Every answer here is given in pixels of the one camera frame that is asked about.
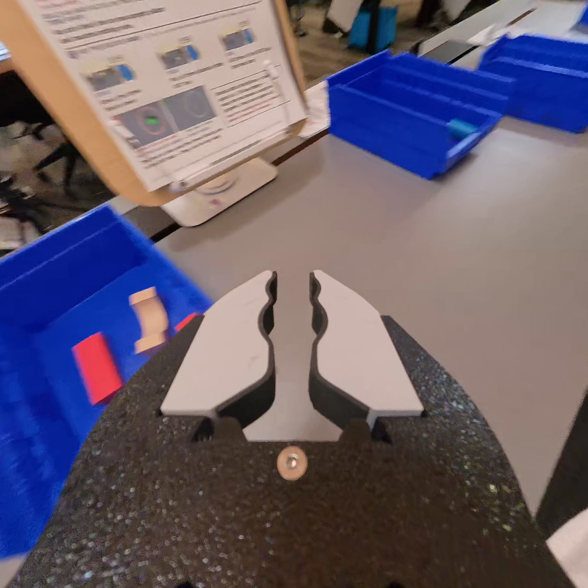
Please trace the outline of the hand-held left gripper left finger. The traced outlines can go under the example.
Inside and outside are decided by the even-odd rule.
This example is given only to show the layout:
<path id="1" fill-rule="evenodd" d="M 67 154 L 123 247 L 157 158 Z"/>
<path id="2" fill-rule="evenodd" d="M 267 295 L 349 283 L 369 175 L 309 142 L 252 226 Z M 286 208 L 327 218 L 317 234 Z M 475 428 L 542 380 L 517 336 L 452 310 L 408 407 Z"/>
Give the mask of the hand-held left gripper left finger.
<path id="1" fill-rule="evenodd" d="M 245 429 L 272 407 L 276 299 L 277 273 L 265 270 L 205 312 L 160 406 L 164 416 L 231 417 Z"/>

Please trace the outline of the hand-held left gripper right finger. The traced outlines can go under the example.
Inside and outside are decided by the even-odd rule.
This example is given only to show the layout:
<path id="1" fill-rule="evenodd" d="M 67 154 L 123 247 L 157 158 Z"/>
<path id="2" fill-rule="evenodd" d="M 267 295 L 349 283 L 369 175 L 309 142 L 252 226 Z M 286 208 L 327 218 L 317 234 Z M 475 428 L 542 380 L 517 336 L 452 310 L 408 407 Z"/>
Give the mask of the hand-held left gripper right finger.
<path id="1" fill-rule="evenodd" d="M 322 270 L 309 276 L 313 408 L 344 430 L 361 421 L 373 431 L 388 417 L 421 417 L 424 406 L 380 313 Z"/>

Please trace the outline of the natural wood arch block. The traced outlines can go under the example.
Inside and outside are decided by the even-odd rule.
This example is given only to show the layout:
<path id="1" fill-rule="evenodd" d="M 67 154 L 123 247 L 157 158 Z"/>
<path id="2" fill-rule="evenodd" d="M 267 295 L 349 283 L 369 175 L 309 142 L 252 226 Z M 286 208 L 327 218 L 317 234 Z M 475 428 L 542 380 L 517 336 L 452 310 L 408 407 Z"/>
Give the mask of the natural wood arch block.
<path id="1" fill-rule="evenodd" d="M 141 335 L 135 342 L 135 354 L 145 353 L 164 344 L 168 339 L 169 320 L 156 288 L 152 286 L 131 294 L 129 305 L 141 328 Z"/>

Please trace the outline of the tagged blue storage bin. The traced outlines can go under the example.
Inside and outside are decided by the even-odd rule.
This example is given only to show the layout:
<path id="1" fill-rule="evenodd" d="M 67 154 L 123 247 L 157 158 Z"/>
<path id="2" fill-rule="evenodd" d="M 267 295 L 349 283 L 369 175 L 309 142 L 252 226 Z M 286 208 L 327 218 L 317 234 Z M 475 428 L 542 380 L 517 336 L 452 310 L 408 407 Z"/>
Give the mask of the tagged blue storage bin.
<path id="1" fill-rule="evenodd" d="M 105 410 L 74 347 L 102 334 L 126 383 L 148 361 L 129 298 L 154 287 L 168 334 L 211 298 L 110 206 L 1 259 L 1 559 L 28 553 Z"/>

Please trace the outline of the laminated paper sheet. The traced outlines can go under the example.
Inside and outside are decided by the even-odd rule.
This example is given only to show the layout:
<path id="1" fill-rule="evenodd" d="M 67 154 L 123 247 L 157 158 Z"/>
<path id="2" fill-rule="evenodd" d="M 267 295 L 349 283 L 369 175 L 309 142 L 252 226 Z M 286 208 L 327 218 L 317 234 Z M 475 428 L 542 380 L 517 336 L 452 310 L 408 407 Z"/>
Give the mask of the laminated paper sheet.
<path id="1" fill-rule="evenodd" d="M 330 127 L 327 80 L 322 80 L 305 91 L 308 106 L 306 123 L 299 133 L 302 139 L 311 138 Z"/>

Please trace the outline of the person's white clothing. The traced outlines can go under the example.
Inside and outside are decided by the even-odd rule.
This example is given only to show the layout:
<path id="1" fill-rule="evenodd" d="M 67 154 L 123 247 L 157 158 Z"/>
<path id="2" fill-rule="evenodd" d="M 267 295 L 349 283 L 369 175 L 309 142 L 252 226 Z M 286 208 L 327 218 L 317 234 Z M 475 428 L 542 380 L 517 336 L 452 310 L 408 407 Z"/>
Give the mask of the person's white clothing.
<path id="1" fill-rule="evenodd" d="M 576 587 L 587 587 L 587 509 L 547 540 L 548 547 Z"/>

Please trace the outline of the black office chair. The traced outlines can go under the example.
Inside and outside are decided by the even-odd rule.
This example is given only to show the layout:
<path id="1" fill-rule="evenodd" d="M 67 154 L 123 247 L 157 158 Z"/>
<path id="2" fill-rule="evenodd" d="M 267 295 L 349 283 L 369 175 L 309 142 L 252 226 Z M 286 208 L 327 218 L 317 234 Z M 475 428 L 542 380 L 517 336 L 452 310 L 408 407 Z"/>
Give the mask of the black office chair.
<path id="1" fill-rule="evenodd" d="M 57 126 L 53 117 L 30 91 L 24 81 L 15 72 L 1 74 L 1 128 L 21 123 L 25 129 L 19 138 L 32 136 L 42 142 L 42 131 L 50 126 Z M 40 160 L 33 170 L 38 178 L 49 183 L 49 177 L 44 169 L 55 162 L 65 159 L 63 188 L 69 190 L 74 169 L 78 160 L 83 157 L 68 136 L 62 133 L 62 141 L 47 157 Z"/>

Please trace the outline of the blue plastic crate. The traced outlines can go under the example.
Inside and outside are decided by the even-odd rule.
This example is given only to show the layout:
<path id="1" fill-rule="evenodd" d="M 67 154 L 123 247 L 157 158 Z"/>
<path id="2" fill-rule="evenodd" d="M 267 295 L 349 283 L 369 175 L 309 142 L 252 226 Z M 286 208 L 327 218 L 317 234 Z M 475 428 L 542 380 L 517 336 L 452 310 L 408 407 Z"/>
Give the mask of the blue plastic crate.
<path id="1" fill-rule="evenodd" d="M 398 6 L 364 1 L 349 32 L 348 45 L 367 54 L 392 47 L 396 40 Z"/>

